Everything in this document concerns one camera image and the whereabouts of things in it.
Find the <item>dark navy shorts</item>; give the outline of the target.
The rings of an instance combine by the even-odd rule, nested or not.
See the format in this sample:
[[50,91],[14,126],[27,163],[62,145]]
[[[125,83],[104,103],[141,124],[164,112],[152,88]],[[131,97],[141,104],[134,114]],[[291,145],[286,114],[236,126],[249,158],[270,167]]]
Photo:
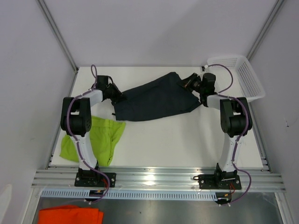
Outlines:
[[150,121],[192,112],[200,106],[199,99],[178,85],[181,80],[176,72],[170,72],[124,91],[126,99],[113,103],[116,120]]

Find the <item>lime green shorts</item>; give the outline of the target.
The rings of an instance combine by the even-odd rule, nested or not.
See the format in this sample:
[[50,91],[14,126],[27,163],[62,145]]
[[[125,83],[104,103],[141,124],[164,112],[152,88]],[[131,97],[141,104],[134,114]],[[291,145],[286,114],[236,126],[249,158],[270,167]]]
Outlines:
[[[111,164],[116,144],[123,135],[125,127],[125,122],[92,116],[90,141],[93,154],[100,166],[107,167]],[[67,134],[62,138],[60,157],[79,162],[76,147]]]

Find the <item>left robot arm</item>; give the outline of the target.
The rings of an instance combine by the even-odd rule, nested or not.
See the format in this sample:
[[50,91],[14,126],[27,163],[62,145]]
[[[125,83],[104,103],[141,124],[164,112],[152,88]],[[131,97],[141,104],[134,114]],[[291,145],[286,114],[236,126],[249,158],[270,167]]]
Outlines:
[[76,97],[65,97],[60,126],[66,135],[60,157],[79,163],[82,170],[108,167],[126,124],[93,116],[91,108],[106,99],[116,102],[124,95],[110,76],[96,76],[91,88]]

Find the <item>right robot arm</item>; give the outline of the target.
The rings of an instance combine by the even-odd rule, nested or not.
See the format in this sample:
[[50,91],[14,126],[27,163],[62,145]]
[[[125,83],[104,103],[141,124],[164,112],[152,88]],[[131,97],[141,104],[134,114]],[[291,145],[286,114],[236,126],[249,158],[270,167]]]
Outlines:
[[204,73],[199,77],[193,73],[178,81],[178,85],[189,92],[199,93],[200,102],[205,107],[220,111],[221,129],[225,134],[221,158],[216,165],[213,182],[218,188],[224,188],[237,178],[237,160],[242,141],[252,128],[248,102],[244,97],[224,96],[215,91],[216,75]]

